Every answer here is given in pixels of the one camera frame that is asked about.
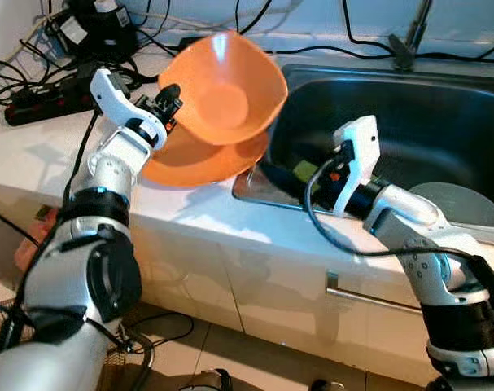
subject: floor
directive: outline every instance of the floor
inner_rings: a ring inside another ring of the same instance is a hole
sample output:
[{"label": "floor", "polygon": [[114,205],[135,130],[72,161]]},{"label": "floor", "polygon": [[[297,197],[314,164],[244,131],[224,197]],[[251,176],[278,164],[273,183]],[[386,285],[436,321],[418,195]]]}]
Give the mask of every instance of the floor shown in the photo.
[{"label": "floor", "polygon": [[[126,323],[159,314],[161,309],[141,305]],[[190,326],[177,316],[151,320],[138,330],[152,340],[183,333]],[[131,389],[139,373],[142,356],[128,355],[125,376],[119,390]],[[233,377],[234,391],[307,391],[315,379],[338,382],[332,386],[351,391],[420,391],[421,388],[355,368],[304,354],[284,346],[246,336],[224,327],[195,320],[194,331],[185,339],[156,348],[153,372],[143,391],[175,391],[193,374],[225,368]]]}]

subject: white countertop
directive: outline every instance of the white countertop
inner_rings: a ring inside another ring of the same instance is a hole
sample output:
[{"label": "white countertop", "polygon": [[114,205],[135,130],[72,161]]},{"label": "white countertop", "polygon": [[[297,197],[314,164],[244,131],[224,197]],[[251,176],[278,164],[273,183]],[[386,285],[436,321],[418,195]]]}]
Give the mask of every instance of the white countertop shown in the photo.
[{"label": "white countertop", "polygon": [[[135,56],[144,74],[161,72],[169,58],[156,51]],[[388,68],[389,62],[347,59],[337,55],[324,57],[278,56],[284,63],[330,64],[351,68]],[[419,70],[440,72],[440,65],[423,63]],[[484,68],[468,64],[453,65],[452,73],[484,74]],[[494,76],[494,67],[487,68]],[[143,86],[133,93],[155,95],[156,85]],[[63,187],[72,169],[78,145],[90,120],[83,112],[19,127],[9,126],[0,109],[0,187],[17,191],[42,203],[59,205]],[[105,118],[98,120],[86,152],[114,126]],[[305,213],[236,200],[232,194],[234,179],[192,189],[175,189],[143,180],[133,192],[131,219],[140,224],[196,235],[239,248],[264,251],[299,252],[334,261],[359,263],[361,271],[375,278],[404,283],[403,272],[394,257],[357,260],[331,247],[314,229]],[[362,230],[361,223],[347,219],[322,217],[352,245],[365,250],[383,246]],[[494,268],[494,247],[485,246],[488,260]]]}]

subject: sink basin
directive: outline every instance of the sink basin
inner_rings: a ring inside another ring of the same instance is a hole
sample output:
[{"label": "sink basin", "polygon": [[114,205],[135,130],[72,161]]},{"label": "sink basin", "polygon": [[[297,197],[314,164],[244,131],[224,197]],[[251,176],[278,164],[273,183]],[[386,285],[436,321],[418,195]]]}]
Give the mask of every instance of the sink basin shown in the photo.
[{"label": "sink basin", "polygon": [[[494,78],[287,65],[290,96],[269,129],[264,157],[293,169],[312,144],[327,156],[332,133],[377,117],[381,158],[374,173],[405,189],[426,182],[468,187],[494,203]],[[295,207],[256,167],[238,177],[240,199]]]}]

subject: cabinet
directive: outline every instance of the cabinet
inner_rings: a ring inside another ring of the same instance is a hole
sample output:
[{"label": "cabinet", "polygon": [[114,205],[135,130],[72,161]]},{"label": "cabinet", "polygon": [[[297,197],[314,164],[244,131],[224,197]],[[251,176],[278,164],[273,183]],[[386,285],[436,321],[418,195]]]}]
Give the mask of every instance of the cabinet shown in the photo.
[{"label": "cabinet", "polygon": [[142,299],[242,331],[217,243],[133,217],[134,256],[142,274]]},{"label": "cabinet", "polygon": [[[221,248],[247,334],[414,384],[437,376],[426,356],[420,314],[326,293],[326,273],[336,270],[340,288],[415,304],[405,277],[403,287],[379,287],[364,265],[275,249]],[[407,293],[397,296],[401,290]]]}]

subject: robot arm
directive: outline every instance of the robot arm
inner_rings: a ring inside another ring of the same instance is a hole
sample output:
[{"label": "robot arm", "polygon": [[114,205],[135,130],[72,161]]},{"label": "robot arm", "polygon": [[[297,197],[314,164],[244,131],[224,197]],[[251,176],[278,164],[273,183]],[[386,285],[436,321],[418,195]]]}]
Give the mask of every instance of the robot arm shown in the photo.
[{"label": "robot arm", "polygon": [[108,345],[94,323],[115,334],[142,294],[128,229],[131,191],[153,148],[164,144],[180,90],[167,87],[135,106],[118,79],[99,69],[91,92],[118,128],[75,177],[55,235],[29,271],[24,308],[36,332],[29,343],[0,349],[0,389],[94,390]]},{"label": "robot arm", "polygon": [[[342,216],[348,203],[343,195],[352,196],[370,182],[379,155],[376,121],[362,117],[337,130],[334,139],[339,150],[349,149],[343,153],[349,156],[344,162],[348,179],[334,207],[334,214]],[[422,307],[427,353],[444,376],[437,389],[451,389],[453,383],[455,389],[471,384],[494,389],[494,272],[481,257],[479,243],[451,226],[430,201],[393,185],[375,193],[371,209],[358,217],[387,248],[457,248],[473,256],[397,255]]]}]

